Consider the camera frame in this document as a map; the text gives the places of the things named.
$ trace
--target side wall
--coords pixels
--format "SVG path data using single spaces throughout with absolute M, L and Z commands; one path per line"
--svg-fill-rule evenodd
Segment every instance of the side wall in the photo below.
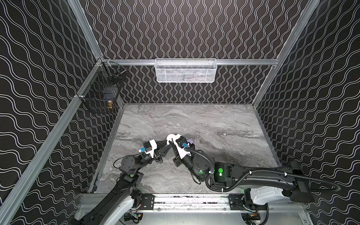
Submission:
M 0 0 L 0 205 L 95 61 L 66 0 Z
M 93 180 L 115 118 L 80 106 L 11 224 L 68 224 Z
M 360 1 L 321 1 L 257 109 L 283 164 L 342 186 L 307 206 L 314 224 L 360 223 L 359 48 Z

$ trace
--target wire basket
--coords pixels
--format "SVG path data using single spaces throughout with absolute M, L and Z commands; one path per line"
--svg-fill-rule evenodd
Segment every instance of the wire basket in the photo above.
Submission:
M 212 83 L 216 70 L 216 59 L 155 59 L 157 82 Z
M 81 101 L 91 113 L 117 113 L 119 86 L 110 85 L 106 72 L 99 71 L 86 89 Z
M 108 85 L 113 86 L 115 84 L 119 84 L 120 82 L 124 81 L 124 78 L 126 77 L 128 69 L 121 66 L 120 71 L 117 74 L 101 71 L 98 72 L 99 75 L 106 77 L 106 81 Z

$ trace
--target wall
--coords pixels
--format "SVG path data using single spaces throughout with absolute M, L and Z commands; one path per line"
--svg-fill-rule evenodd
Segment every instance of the wall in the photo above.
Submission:
M 107 59 L 275 59 L 307 0 L 81 1 Z M 128 103 L 252 103 L 269 66 L 220 66 L 212 84 L 159 84 L 130 68 Z
M 95 61 L 67 1 L 0 0 L 0 205 Z
M 283 164 L 342 186 L 307 206 L 316 225 L 360 224 L 359 31 L 360 1 L 322 0 L 258 107 Z
M 213 83 L 158 83 L 153 66 L 131 66 L 121 86 L 126 103 L 251 104 L 271 66 L 218 66 Z M 108 67 L 119 72 L 118 65 Z
M 80 106 L 11 224 L 68 224 L 93 180 L 115 118 L 116 113 L 92 114 Z
M 108 59 L 274 59 L 307 0 L 81 3 Z

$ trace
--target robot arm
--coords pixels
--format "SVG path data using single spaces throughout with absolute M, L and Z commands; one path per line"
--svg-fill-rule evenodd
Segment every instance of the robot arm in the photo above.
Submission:
M 163 162 L 170 148 L 175 153 L 173 162 L 176 167 L 184 164 L 193 180 L 215 192 L 228 192 L 238 185 L 260 185 L 259 188 L 246 189 L 240 198 L 234 198 L 230 206 L 245 210 L 261 210 L 267 202 L 289 198 L 293 202 L 309 203 L 314 198 L 311 192 L 338 191 L 340 186 L 322 179 L 306 177 L 300 164 L 291 162 L 278 168 L 245 167 L 237 164 L 215 162 L 202 150 L 195 150 L 192 140 L 180 134 L 168 135 L 164 141 L 151 140 L 144 143 L 136 156 L 126 156 L 121 161 L 121 174 L 111 192 L 80 221 L 73 225 L 114 225 L 120 217 L 140 205 L 141 193 L 136 187 L 143 174 L 139 169 L 152 163 Z M 319 181 L 333 185 L 332 189 L 310 190 L 306 180 Z

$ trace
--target gray marble surface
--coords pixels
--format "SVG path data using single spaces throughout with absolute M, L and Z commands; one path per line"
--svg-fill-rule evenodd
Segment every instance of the gray marble surface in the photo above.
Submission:
M 97 193 L 109 193 L 120 176 L 113 162 L 137 154 L 151 139 L 165 140 L 168 134 L 193 139 L 218 162 L 244 166 L 275 167 L 276 162 L 250 105 L 125 105 Z M 175 167 L 169 151 L 163 163 L 142 168 L 140 189 L 150 193 L 212 193 L 196 184 L 184 165 Z M 232 192 L 241 192 L 243 186 Z

